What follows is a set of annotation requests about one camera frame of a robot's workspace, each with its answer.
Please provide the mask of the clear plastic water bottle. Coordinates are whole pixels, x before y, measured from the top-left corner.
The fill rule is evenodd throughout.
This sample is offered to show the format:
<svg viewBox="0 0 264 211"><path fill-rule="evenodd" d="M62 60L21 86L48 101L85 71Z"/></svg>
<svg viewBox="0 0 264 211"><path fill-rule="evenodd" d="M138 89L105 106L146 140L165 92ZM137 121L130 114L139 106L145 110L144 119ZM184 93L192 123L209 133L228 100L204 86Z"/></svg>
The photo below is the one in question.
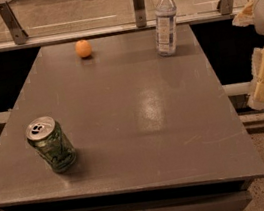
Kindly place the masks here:
<svg viewBox="0 0 264 211"><path fill-rule="evenodd" d="M177 44L177 6L173 0L159 0L155 9L157 52L161 56L172 56Z"/></svg>

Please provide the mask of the green soda can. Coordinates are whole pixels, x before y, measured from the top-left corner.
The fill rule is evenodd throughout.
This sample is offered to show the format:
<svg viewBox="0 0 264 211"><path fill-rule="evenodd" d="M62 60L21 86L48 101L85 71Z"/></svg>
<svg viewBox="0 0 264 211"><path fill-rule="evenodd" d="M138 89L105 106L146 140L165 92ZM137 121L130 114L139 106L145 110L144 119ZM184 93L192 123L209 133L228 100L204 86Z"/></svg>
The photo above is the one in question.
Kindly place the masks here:
<svg viewBox="0 0 264 211"><path fill-rule="evenodd" d="M56 173L63 173L76 161L76 150L62 132L60 123L50 116L36 118L26 128L29 145Z"/></svg>

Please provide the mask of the orange fruit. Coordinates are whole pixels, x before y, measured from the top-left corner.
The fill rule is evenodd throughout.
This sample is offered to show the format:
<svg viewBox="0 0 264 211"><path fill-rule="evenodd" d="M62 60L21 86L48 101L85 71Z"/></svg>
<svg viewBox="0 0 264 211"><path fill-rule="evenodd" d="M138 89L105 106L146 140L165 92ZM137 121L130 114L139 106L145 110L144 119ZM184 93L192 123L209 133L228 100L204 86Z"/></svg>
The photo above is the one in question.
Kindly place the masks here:
<svg viewBox="0 0 264 211"><path fill-rule="evenodd" d="M88 56L91 56L92 53L91 44L87 40L77 41L75 50L80 58L88 58Z"/></svg>

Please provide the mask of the middle metal bracket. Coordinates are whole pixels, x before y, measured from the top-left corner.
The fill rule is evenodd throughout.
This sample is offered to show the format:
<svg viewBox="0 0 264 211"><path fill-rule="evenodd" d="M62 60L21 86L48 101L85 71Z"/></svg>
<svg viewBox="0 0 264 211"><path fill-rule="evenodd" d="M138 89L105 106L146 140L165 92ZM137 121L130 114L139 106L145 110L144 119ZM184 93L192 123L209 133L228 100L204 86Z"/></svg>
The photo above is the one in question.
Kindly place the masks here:
<svg viewBox="0 0 264 211"><path fill-rule="evenodd" d="M147 25L145 4L145 0L133 0L137 28L143 28Z"/></svg>

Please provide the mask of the left metal bracket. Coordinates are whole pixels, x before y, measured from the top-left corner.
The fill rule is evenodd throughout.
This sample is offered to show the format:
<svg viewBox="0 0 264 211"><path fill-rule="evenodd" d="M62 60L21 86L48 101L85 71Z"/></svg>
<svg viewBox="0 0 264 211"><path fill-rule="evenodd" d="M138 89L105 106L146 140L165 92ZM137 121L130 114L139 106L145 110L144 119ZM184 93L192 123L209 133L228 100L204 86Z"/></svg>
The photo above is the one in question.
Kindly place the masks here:
<svg viewBox="0 0 264 211"><path fill-rule="evenodd" d="M24 31L23 27L19 24L16 16L13 13L8 2L0 4L0 16L3 22L8 27L11 38L16 45L23 45L28 40L28 34Z"/></svg>

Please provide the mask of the grey metal rail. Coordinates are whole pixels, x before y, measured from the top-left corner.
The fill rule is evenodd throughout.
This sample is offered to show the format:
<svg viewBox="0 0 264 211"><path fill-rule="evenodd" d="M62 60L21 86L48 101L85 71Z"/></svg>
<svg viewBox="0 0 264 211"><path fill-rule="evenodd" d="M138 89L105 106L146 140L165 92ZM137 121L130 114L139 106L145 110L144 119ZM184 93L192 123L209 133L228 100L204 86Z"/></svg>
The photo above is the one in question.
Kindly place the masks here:
<svg viewBox="0 0 264 211"><path fill-rule="evenodd" d="M218 10L216 11L206 11L204 13L193 13L187 14L182 16L177 16L176 22L178 24L183 23L200 23L200 22L211 22L229 18L234 18L236 14L238 14L242 10L242 7L235 7L231 14L223 15ZM62 34L51 34L45 36L34 36L29 37L28 40L25 41L23 44L16 44L13 41L8 42L0 42L0 52L1 51L12 51L18 50L23 48L35 48L41 47L46 45L58 45L63 43L75 42L76 40L80 39L92 39L97 37L103 36L114 36L115 34L123 34L123 33L130 33L131 31L140 30L140 27L137 27L135 23L125 24L125 25L113 25L108 27L96 28L91 30L79 31L79 32L68 32Z"/></svg>

